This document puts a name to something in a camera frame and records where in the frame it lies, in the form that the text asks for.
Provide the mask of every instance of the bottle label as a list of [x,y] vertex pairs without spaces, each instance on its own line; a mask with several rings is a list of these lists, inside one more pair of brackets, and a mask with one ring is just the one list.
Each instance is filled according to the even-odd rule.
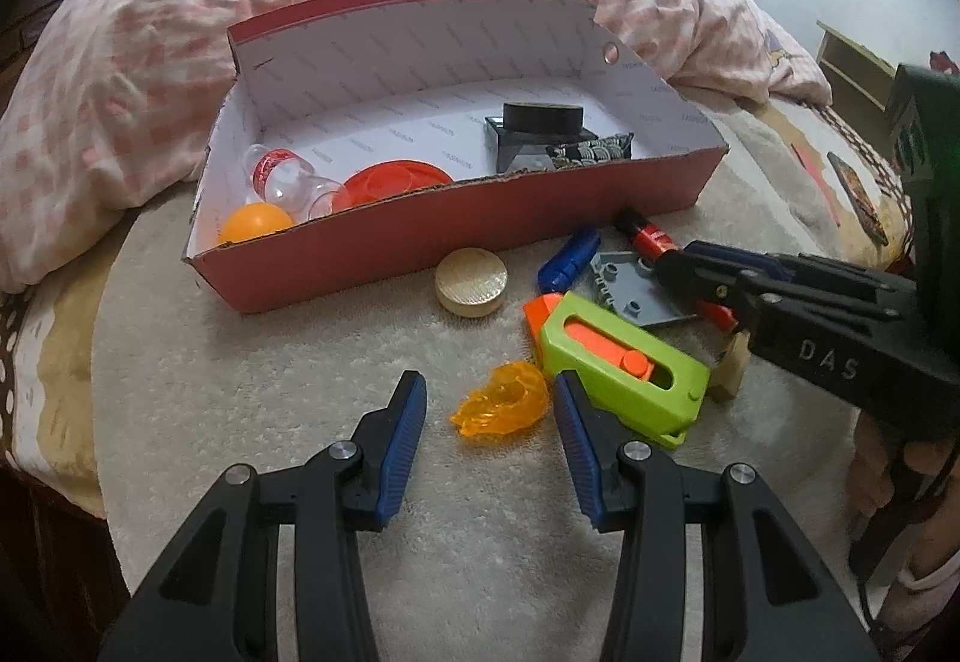
[[277,148],[277,150],[266,152],[263,157],[256,162],[256,166],[253,167],[253,174],[251,175],[251,184],[253,185],[253,192],[256,193],[257,196],[261,199],[264,198],[264,194],[267,192],[267,179],[270,178],[270,173],[274,171],[277,163],[290,160],[290,158],[296,158],[296,153],[280,147]]

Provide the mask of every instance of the cable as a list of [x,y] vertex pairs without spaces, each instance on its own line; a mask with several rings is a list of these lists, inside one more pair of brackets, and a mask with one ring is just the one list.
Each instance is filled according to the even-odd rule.
[[[917,498],[917,502],[924,501],[925,499],[932,499],[936,497],[940,490],[944,487],[949,480],[950,475],[953,473],[953,468],[956,467],[957,461],[960,460],[960,437],[957,437],[957,440],[953,442],[953,448],[950,449],[950,453],[947,456],[947,461],[944,461],[944,466],[940,468],[939,473],[936,477],[930,481],[930,485],[923,491],[923,494],[920,494],[920,497]],[[867,622],[867,627],[870,628],[870,632],[877,633],[880,632],[883,625],[872,615],[870,611],[870,601],[867,597],[867,582],[861,577],[856,577],[856,592],[860,601],[860,612],[863,614],[863,619]],[[896,640],[896,647],[891,649],[895,651],[896,649],[902,648],[903,646],[909,646],[910,644],[917,641],[920,636],[922,636],[930,627],[933,625],[933,622],[937,620],[937,616],[934,616],[932,619],[927,620],[920,625],[915,630],[910,630],[904,637]]]
[[860,598],[860,612],[863,614],[863,620],[867,622],[867,627],[870,627],[870,632],[880,631],[880,622],[877,622],[874,614],[870,611],[870,601],[867,599],[867,582],[859,576],[856,577],[856,593]]

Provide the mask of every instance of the red cardboard box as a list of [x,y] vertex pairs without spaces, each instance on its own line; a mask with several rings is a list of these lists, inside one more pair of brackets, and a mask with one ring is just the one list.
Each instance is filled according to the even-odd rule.
[[[237,63],[210,134],[184,260],[227,303],[260,312],[435,265],[605,225],[623,206],[696,202],[727,146],[706,117],[593,22],[596,0],[311,0],[233,26]],[[584,106],[599,136],[632,131],[633,160],[496,175],[486,116],[505,101]],[[244,152],[293,149],[344,182],[423,160],[432,187],[217,246],[248,201]]]

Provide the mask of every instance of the red bottle cap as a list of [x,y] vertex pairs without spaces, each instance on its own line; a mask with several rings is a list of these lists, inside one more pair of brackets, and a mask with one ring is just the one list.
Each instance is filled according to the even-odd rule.
[[443,169],[419,160],[388,160],[361,169],[333,199],[333,211],[389,199],[431,185],[450,185],[451,176]]

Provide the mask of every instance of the wooden disc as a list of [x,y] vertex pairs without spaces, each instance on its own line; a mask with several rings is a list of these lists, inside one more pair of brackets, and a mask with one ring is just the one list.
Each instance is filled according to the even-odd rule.
[[437,266],[434,286],[440,304],[464,318],[482,318],[500,307],[507,267],[490,251],[461,248]]

